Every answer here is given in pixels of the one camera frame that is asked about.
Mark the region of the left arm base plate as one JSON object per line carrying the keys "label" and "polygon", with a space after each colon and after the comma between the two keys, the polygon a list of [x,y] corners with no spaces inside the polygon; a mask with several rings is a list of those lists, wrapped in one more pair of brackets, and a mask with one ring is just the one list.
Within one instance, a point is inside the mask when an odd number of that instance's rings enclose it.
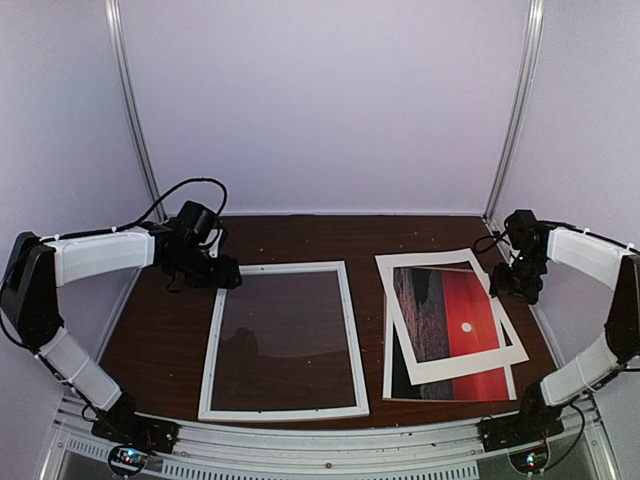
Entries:
{"label": "left arm base plate", "polygon": [[172,421],[141,416],[133,411],[111,410],[98,418],[91,433],[145,452],[171,454],[179,429]]}

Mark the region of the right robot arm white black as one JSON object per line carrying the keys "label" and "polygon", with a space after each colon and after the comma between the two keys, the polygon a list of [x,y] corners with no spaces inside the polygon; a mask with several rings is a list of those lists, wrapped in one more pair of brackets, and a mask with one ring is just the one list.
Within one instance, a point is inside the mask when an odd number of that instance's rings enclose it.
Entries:
{"label": "right robot arm white black", "polygon": [[530,442],[565,406],[638,358],[639,249],[526,209],[506,217],[501,236],[513,256],[494,267],[491,295],[510,294],[529,305],[554,301],[558,319],[586,323],[573,358],[525,390],[512,430]]}

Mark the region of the red and grey photo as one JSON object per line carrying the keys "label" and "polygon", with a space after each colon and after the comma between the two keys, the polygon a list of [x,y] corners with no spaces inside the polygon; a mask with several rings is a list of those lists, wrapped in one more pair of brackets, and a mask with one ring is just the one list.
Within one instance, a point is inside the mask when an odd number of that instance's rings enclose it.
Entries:
{"label": "red and grey photo", "polygon": [[[408,339],[418,364],[452,360],[509,346],[497,329],[490,301],[479,276],[468,262],[391,269],[392,285]],[[388,369],[383,398],[394,401],[503,402],[516,398],[509,366],[443,380],[414,384],[392,322],[385,347]]]}

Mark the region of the clear acrylic sheet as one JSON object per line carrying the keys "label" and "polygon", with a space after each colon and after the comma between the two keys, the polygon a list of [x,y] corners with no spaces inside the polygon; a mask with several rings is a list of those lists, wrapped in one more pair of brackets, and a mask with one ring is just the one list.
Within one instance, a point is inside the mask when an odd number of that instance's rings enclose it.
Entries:
{"label": "clear acrylic sheet", "polygon": [[213,410],[295,411],[356,403],[336,272],[249,275],[227,293]]}

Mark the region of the white mat board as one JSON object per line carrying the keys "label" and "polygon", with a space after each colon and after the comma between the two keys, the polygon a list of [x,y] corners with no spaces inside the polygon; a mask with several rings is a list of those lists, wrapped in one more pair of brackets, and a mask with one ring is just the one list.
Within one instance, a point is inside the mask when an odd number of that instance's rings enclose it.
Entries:
{"label": "white mat board", "polygon": [[[398,295],[393,289],[393,270],[400,267],[442,267],[467,262],[479,280],[480,298],[491,308],[493,330],[498,346],[478,353],[468,353],[448,359],[417,360],[410,342],[406,320],[400,309]],[[393,320],[409,379],[412,384],[425,384],[461,376],[477,374],[494,369],[510,367],[526,362],[529,357],[516,334],[513,325],[500,301],[489,295],[489,277],[482,269],[471,249],[430,253],[404,253],[398,255],[378,255],[376,263],[387,296],[387,314]]]}

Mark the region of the white picture frame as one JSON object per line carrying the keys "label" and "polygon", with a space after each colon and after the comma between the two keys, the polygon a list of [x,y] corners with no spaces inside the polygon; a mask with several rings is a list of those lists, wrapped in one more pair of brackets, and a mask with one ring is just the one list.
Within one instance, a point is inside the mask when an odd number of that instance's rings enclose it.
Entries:
{"label": "white picture frame", "polygon": [[220,340],[220,328],[222,323],[222,310],[226,295],[231,290],[221,289],[217,292],[212,321],[209,333],[204,370],[201,383],[201,392],[198,406],[198,418],[201,421],[212,422],[304,422],[334,420],[342,418],[365,417],[369,413],[369,402],[365,375],[360,354],[358,332],[355,322],[355,314],[351,301],[349,281],[346,265],[342,261],[306,262],[289,264],[247,265],[240,269],[243,280],[249,275],[284,274],[304,272],[334,271],[339,277],[340,291],[344,312],[353,386],[355,389],[356,405],[344,408],[295,410],[295,411],[215,411],[211,407],[213,395],[213,380],[218,343]]}

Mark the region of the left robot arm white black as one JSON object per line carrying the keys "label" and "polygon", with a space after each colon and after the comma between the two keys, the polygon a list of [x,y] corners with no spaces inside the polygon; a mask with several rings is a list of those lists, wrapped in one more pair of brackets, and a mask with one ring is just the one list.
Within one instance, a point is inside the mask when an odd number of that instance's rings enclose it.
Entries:
{"label": "left robot arm white black", "polygon": [[193,288],[234,289],[241,285],[238,262],[206,246],[207,232],[177,219],[112,228],[104,233],[39,237],[18,235],[1,281],[1,328],[17,347],[38,357],[99,412],[106,429],[123,444],[144,433],[138,415],[120,405],[126,395],[87,352],[63,316],[70,299],[157,267]]}

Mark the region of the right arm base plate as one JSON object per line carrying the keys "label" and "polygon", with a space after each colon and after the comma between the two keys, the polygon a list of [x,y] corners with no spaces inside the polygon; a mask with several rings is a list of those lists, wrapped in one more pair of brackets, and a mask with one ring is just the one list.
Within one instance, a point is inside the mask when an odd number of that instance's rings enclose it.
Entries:
{"label": "right arm base plate", "polygon": [[561,420],[542,426],[522,426],[518,414],[504,417],[484,417],[478,424],[478,434],[485,452],[509,449],[528,443],[540,442],[548,436],[564,432]]}

